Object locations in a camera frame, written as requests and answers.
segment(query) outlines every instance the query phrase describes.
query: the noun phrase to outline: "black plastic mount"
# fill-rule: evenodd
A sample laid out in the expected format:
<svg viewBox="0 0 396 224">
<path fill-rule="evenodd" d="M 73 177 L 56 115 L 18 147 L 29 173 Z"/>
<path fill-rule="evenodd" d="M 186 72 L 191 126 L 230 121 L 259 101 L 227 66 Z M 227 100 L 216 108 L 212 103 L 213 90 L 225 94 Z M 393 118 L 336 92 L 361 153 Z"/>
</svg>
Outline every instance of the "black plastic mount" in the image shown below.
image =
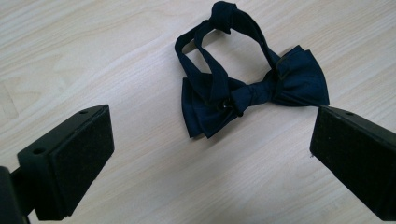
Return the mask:
<svg viewBox="0 0 396 224">
<path fill-rule="evenodd" d="M 12 174 L 0 167 L 0 223 L 71 216 L 113 152 L 108 105 L 77 112 L 18 153 Z"/>
<path fill-rule="evenodd" d="M 370 210 L 396 220 L 396 134 L 351 112 L 319 108 L 310 150 Z"/>
</svg>

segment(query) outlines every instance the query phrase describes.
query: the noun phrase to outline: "wooden table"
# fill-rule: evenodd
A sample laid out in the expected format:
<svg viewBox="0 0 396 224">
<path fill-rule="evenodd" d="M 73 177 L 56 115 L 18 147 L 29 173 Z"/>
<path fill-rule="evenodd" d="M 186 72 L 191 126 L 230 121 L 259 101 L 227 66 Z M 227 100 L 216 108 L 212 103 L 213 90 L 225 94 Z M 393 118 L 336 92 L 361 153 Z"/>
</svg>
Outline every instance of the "wooden table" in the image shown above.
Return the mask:
<svg viewBox="0 0 396 224">
<path fill-rule="evenodd" d="M 188 137 L 174 45 L 214 2 L 4 1 L 0 164 L 15 170 L 16 154 L 38 137 L 109 104 L 115 153 L 62 223 L 381 222 L 311 157 L 315 107 L 257 105 L 210 139 Z M 236 4 L 278 54 L 312 50 L 331 106 L 396 132 L 395 1 Z M 205 47 L 247 83 L 269 69 L 237 32 L 214 32 Z M 207 70 L 196 50 L 188 55 Z"/>
</svg>

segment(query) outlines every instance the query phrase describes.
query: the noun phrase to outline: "screw hole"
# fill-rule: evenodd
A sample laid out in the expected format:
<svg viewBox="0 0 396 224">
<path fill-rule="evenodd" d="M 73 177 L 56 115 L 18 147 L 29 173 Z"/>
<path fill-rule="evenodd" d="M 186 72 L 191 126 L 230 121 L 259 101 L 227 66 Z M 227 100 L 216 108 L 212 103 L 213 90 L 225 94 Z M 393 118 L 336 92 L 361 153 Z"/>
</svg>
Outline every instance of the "screw hole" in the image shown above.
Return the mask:
<svg viewBox="0 0 396 224">
<path fill-rule="evenodd" d="M 41 153 L 43 153 L 46 149 L 44 148 L 36 148 L 35 150 L 33 150 L 33 154 L 35 155 L 39 155 Z"/>
</svg>

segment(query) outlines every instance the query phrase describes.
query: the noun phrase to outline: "light wood surface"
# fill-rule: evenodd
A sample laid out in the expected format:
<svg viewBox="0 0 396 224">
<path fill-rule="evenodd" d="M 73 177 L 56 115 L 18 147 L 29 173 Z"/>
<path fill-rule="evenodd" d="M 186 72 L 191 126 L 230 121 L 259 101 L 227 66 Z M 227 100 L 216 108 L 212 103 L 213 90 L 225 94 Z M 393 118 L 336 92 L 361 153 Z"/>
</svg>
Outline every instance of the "light wood surface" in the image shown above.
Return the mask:
<svg viewBox="0 0 396 224">
<path fill-rule="evenodd" d="M 257 105 L 211 139 L 188 137 L 174 45 L 213 3 L 2 1 L 0 165 L 15 170 L 38 137 L 109 104 L 115 153 L 62 223 L 381 222 L 311 157 L 315 107 Z M 396 132 L 396 1 L 236 4 L 278 54 L 312 50 L 331 106 Z M 269 69 L 237 32 L 205 44 L 231 77 L 252 83 Z"/>
</svg>

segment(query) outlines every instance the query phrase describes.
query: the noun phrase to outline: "bow tie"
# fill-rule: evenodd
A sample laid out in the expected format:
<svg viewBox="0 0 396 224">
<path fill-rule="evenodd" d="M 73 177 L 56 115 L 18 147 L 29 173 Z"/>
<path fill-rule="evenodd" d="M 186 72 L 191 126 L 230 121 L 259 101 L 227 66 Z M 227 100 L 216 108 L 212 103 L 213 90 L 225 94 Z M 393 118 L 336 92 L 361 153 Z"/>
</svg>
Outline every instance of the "bow tie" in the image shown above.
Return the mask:
<svg viewBox="0 0 396 224">
<path fill-rule="evenodd" d="M 228 77 L 224 68 L 202 47 L 204 36 L 214 29 L 227 34 L 234 29 L 259 43 L 271 67 L 262 81 L 247 85 Z M 182 48 L 192 40 L 211 74 L 202 73 L 182 53 Z M 285 106 L 329 104 L 326 80 L 312 53 L 297 46 L 283 57 L 277 56 L 268 48 L 257 23 L 235 4 L 217 2 L 208 21 L 177 39 L 175 51 L 187 75 L 183 78 L 181 102 L 190 137 L 201 133 L 211 137 L 231 120 L 241 117 L 251 105 L 266 102 Z"/>
</svg>

